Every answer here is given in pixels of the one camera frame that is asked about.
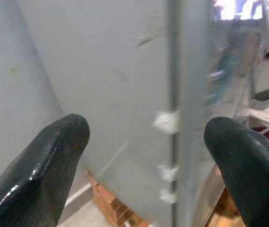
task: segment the gray metal panel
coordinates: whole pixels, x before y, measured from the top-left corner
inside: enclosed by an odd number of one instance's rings
[[[179,0],[180,21],[180,148],[177,180],[178,227],[191,227],[197,190],[201,188],[199,167],[203,144],[206,75],[209,74],[210,1]],[[204,171],[205,178],[211,166]]]
[[[89,122],[88,170],[143,218],[170,226],[160,200],[169,184],[157,171],[171,163],[169,136],[151,126],[168,108],[166,1],[18,2],[63,111]]]

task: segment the floor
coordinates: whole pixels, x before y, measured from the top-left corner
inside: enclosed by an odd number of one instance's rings
[[[90,201],[58,227],[110,227],[110,225],[97,206]]]

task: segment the wooden pallet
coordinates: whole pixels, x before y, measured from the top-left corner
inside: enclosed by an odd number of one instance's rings
[[[149,222],[142,220],[131,209],[120,202],[110,191],[100,185],[86,172],[94,194],[93,201],[113,227],[148,227]]]
[[[245,227],[234,201],[225,188],[207,225],[207,227]]]

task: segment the white wall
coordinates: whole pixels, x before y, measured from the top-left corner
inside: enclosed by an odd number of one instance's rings
[[[62,117],[14,0],[0,0],[0,174],[47,124]]]

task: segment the tape piece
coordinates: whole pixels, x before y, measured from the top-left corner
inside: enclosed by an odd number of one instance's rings
[[[158,166],[157,168],[158,168],[158,170],[160,172],[160,176],[163,180],[165,180],[167,182],[173,182],[176,180],[178,169],[179,169],[178,166],[176,166],[174,168],[170,168],[167,166]]]
[[[159,111],[152,126],[165,134],[175,134],[179,132],[179,111],[172,113]]]
[[[176,203],[177,196],[176,193],[170,193],[168,190],[162,189],[160,199],[168,204]]]

